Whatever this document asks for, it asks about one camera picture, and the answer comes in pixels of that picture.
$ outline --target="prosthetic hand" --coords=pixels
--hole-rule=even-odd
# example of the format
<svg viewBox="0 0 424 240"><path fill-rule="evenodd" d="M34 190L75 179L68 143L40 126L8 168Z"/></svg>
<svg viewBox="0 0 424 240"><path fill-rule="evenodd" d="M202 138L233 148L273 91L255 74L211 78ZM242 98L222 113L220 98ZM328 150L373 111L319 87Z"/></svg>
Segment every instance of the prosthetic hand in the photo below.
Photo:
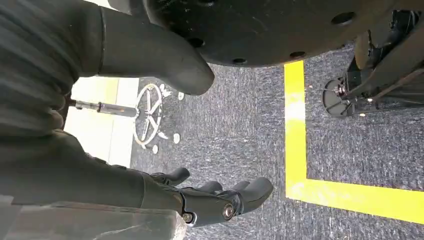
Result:
<svg viewBox="0 0 424 240"><path fill-rule="evenodd" d="M214 74L178 35L82 0L0 1L0 195L13 205L77 202L177 211L192 226L257 209L265 178L223 191L217 182L176 188L190 173L149 175L87 155L58 130L57 113L79 77L158 77L205 93Z"/></svg>
<svg viewBox="0 0 424 240"><path fill-rule="evenodd" d="M229 221L231 218L259 208L273 191L272 183L259 177L253 182L241 181L224 191L217 181L209 181L200 188L173 188L190 176L185 168L171 174L155 173L150 177L165 192L177 192L182 199L181 216L190 226L204 226Z"/></svg>

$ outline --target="black metal frame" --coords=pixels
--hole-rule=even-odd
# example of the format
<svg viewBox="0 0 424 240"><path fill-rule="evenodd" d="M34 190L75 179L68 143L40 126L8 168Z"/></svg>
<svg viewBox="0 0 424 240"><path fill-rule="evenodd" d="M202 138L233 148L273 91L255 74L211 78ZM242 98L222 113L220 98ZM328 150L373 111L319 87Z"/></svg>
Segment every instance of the black metal frame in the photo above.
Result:
<svg viewBox="0 0 424 240"><path fill-rule="evenodd" d="M368 37L367 66L360 69L353 58L344 77L327 83L322 95L326 111L346 117L424 107L424 19L378 61L373 52L382 56L383 48L373 46L370 31Z"/></svg>

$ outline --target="black fabric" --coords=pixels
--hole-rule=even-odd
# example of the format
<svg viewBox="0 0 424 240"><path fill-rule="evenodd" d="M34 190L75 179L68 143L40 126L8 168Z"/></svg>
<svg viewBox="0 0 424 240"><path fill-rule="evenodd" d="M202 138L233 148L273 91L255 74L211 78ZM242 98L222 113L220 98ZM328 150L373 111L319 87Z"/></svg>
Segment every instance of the black fabric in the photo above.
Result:
<svg viewBox="0 0 424 240"><path fill-rule="evenodd" d="M46 136L82 71L74 0L0 2L0 136Z"/></svg>
<svg viewBox="0 0 424 240"><path fill-rule="evenodd" d="M89 156L57 130L64 96L100 68L101 22L100 7L82 0L0 1L0 195L14 204L142 204L138 171Z"/></svg>

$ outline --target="yellow tape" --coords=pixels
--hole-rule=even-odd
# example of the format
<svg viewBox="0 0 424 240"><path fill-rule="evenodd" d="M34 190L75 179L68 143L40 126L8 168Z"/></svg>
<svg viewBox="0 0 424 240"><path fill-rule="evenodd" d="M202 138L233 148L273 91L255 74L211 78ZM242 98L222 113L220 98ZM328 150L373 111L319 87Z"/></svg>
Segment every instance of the yellow tape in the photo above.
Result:
<svg viewBox="0 0 424 240"><path fill-rule="evenodd" d="M286 197L424 224L424 192L307 179L303 61L284 66Z"/></svg>

